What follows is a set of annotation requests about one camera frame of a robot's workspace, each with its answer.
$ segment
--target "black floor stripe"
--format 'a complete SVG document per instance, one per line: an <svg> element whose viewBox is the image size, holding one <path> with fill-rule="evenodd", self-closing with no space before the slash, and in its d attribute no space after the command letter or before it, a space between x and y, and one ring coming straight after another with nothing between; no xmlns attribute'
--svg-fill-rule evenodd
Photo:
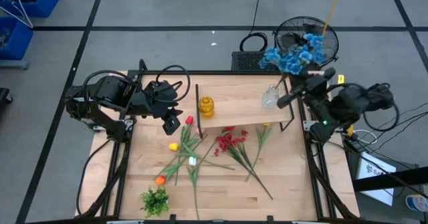
<svg viewBox="0 0 428 224"><path fill-rule="evenodd" d="M255 26L255 31L276 31L278 26ZM428 27L351 27L351 26L333 26L335 31L349 32L390 32L390 31L428 31ZM85 31L82 26L35 26L33 31ZM249 31L251 26L92 26L90 31Z"/></svg>
<svg viewBox="0 0 428 224"><path fill-rule="evenodd" d="M49 128L49 132L47 133L47 137L45 140L45 143L43 145L43 148L41 150L41 154L39 156L39 160L37 162L37 165L35 167L33 176L31 178L31 181L29 183L27 192L25 194L24 200L22 202L21 208L19 210L16 223L24 223L27 219L28 212L31 207L31 203L33 202L35 192L37 190L37 186L39 184L41 174L43 173L43 169L46 164L47 157L49 155L49 152L52 147L52 143L54 142L55 134L58 129L58 125L61 120L62 113L64 111L65 104L62 101L62 97L66 93L66 90L72 85L74 76L76 75L77 68L79 66L80 60L82 58L82 54L85 50L86 42L88 40L90 27L94 23L95 15L98 10L98 7L100 6L101 0L95 0L94 5L91 10L91 14L89 16L88 22L85 27L85 31L83 33L82 39L80 40L79 47L77 49L76 55L74 57L73 64L70 68L70 72L68 74L66 84L64 86L64 89L62 90L61 98L58 103L58 107L56 108L55 115L53 116L53 120L51 123L51 126Z"/></svg>
<svg viewBox="0 0 428 224"><path fill-rule="evenodd" d="M419 56L421 57L422 63L425 66L425 69L428 72L428 57L427 53L425 52L425 49L419 40L419 37L416 34L415 28L413 27L409 16L406 13L406 10L404 9L403 4L401 3L401 0L394 0L395 5L397 5L397 8L399 9L399 12L401 14L401 17L403 18L404 23L406 24L406 27L409 28L410 36L413 40L413 43L415 44L416 50L419 53Z"/></svg>

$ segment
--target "gray floor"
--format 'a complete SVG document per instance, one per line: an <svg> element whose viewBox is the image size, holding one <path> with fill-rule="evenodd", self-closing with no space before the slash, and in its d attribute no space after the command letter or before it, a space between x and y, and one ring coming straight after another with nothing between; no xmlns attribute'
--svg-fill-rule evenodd
<svg viewBox="0 0 428 224"><path fill-rule="evenodd" d="M60 0L37 26L85 26L95 0ZM414 26L428 26L427 0L401 0ZM256 0L102 0L94 26L251 25ZM256 25L279 25L298 15L325 19L332 0L260 0ZM394 0L338 0L332 26L404 27ZM230 70L231 53L248 31L91 31L76 69L75 84L102 69L135 69L144 58L159 70L181 64L190 70ZM271 32L265 32L273 45ZM428 33L418 32L428 47ZM0 223L15 222L82 37L81 31L35 31L24 57L26 71L0 70L0 86L14 102L0 123ZM428 102L428 73L408 32L338 32L340 59L334 64L347 82L365 86L389 82L402 111ZM245 45L257 50L254 39ZM403 120L428 107L403 116ZM392 118L369 115L373 124ZM405 162L428 165L428 119L422 118L380 152ZM360 121L357 128L365 128ZM400 128L385 134L387 140ZM64 113L27 221L71 218L78 181L92 134ZM370 211L360 207L362 214Z"/></svg>

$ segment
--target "wooden board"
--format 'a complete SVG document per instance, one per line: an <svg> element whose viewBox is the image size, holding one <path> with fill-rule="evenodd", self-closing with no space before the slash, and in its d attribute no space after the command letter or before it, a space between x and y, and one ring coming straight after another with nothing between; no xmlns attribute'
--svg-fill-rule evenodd
<svg viewBox="0 0 428 224"><path fill-rule="evenodd" d="M196 83L205 80L207 84L210 82L218 84L234 77L192 76L192 81ZM253 79L259 77L266 76L251 76ZM170 83L184 80L183 76L164 76L164 78ZM144 76L143 84L145 85L153 79L154 76ZM189 95L179 104L178 109L185 111L183 115L179 116L182 123L188 115L195 115L194 95L194 88L191 88ZM255 168L274 200L269 199L253 178L245 182L247 176L245 169L241 168L233 159L224 153L216 157L213 154L214 150L211 150L207 160L227 164L235 168L235 171L205 164L201 167L197 185L201 219L265 220L267 215L273 215L278 221L316 220L298 106L296 101L292 104L296 119L284 132L280 132L279 124L274 126L274 131L267 139ZM121 219L145 219L144 211L140 210L143 204L139 195L154 184L153 177L174 157L175 153L168 149L168 144L179 141L180 131L172 136L166 136L161 128L162 123L161 120L152 118L138 118L132 137L120 213ZM262 128L262 126L261 124L240 126L236 131L239 132L242 128L249 132L245 146L250 159L253 160L257 151L255 128ZM215 136L220 132L220 128L209 129L207 139L195 152L204 155L213 143ZM92 151L104 140L105 134L96 134ZM333 189L346 206L355 215L359 215L343 150L332 144L326 144L324 151ZM97 154L88 165L82 189L81 207L83 210L92 204L104 187L110 157L111 149L106 148L100 151L100 154ZM170 195L169 206L171 209L157 219L168 219L170 214L176 214L177 219L180 220L196 219L193 188L185 166L182 166L179 171L177 186L174 186L174 181L169 181L165 187ZM113 190L112 198L115 196L116 190ZM110 205L109 213L112 213L112 205Z"/></svg>
<svg viewBox="0 0 428 224"><path fill-rule="evenodd" d="M256 80L249 76L236 76L228 82L210 85L199 84L199 98L209 96L214 101L215 114L212 118L201 116L201 128L222 126L241 126L272 122L288 122L291 120L290 109L266 109L261 105L261 97L269 85L276 85L278 76L268 76ZM280 96L286 94L283 83L278 87Z"/></svg>

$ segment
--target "wooden shelf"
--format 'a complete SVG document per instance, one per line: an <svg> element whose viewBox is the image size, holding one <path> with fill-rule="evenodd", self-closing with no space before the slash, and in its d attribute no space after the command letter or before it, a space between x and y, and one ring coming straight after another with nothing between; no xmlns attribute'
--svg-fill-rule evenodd
<svg viewBox="0 0 428 224"><path fill-rule="evenodd" d="M199 98L209 96L213 99L215 112L212 118L200 116L201 128L289 122L292 119L289 106L268 110L261 105L263 93L270 84L276 84L272 80L256 82L248 81L248 78L234 80L227 86L198 87ZM285 95L286 85L281 83L279 88L280 96Z"/></svg>

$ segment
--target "white flower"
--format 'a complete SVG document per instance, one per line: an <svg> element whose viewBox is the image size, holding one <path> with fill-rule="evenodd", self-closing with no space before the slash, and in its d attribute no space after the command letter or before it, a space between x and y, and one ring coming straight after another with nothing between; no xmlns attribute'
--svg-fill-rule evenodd
<svg viewBox="0 0 428 224"><path fill-rule="evenodd" d="M196 158L193 156L190 156L189 157L189 166L196 166L196 164L197 164Z"/></svg>

